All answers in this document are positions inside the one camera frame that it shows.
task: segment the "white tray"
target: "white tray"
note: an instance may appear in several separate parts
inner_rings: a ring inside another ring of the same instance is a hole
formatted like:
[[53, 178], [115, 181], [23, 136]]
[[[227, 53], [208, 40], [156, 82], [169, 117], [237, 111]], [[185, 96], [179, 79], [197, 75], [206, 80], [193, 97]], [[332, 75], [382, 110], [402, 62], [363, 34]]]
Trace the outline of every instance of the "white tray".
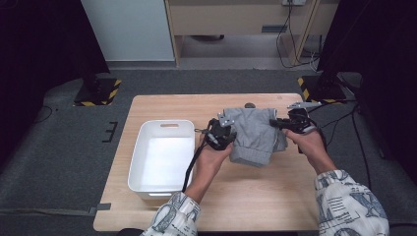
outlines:
[[181, 191], [194, 155], [194, 124], [188, 120], [152, 120], [141, 127], [128, 185], [143, 199], [169, 199]]

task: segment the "wooden table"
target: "wooden table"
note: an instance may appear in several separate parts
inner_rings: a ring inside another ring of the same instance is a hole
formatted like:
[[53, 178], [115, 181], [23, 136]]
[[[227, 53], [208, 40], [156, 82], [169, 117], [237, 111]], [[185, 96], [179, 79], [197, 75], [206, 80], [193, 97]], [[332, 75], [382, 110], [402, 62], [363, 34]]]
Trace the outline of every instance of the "wooden table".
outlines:
[[[141, 125], [148, 120], [186, 119], [205, 128], [225, 108], [275, 108], [287, 116], [286, 106], [302, 101], [295, 93], [138, 95], [134, 98], [119, 147], [101, 198], [111, 204], [99, 210], [97, 231], [146, 229], [158, 207], [166, 201], [144, 201], [128, 187], [129, 168]], [[196, 133], [196, 144], [199, 134]], [[288, 142], [265, 167], [232, 163], [227, 158], [205, 195], [198, 220], [199, 231], [302, 231], [317, 230], [313, 180], [316, 174], [297, 147]]]

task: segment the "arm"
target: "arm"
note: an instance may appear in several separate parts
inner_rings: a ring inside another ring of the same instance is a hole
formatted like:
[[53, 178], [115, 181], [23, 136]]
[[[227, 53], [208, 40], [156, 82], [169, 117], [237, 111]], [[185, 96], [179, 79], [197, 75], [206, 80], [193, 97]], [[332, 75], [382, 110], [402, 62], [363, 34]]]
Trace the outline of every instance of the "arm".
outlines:
[[298, 135], [283, 130], [306, 154], [315, 180], [320, 235], [389, 235], [387, 215], [375, 195], [338, 170], [317, 131]]
[[232, 149], [233, 144], [222, 151], [204, 147], [196, 161], [196, 174], [185, 193], [174, 194], [167, 204], [161, 206], [151, 227], [142, 235], [197, 235], [196, 221], [201, 211], [199, 203]]

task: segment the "sleeve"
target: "sleeve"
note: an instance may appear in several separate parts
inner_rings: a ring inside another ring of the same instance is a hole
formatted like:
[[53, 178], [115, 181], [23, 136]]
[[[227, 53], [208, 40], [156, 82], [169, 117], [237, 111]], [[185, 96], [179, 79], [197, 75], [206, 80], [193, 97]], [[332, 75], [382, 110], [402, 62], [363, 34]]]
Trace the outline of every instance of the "sleeve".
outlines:
[[168, 203], [156, 212], [151, 227], [141, 235], [194, 235], [197, 236], [196, 221], [200, 206], [185, 194], [175, 193]]
[[389, 235], [387, 215], [375, 195], [344, 170], [315, 180], [320, 235]]

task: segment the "white cabinet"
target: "white cabinet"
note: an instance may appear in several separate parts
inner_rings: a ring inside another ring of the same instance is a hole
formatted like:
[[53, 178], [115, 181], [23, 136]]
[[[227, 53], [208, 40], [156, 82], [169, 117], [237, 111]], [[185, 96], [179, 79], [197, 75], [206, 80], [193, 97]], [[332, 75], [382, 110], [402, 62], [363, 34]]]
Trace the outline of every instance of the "white cabinet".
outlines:
[[164, 0], [82, 0], [106, 61], [174, 61]]

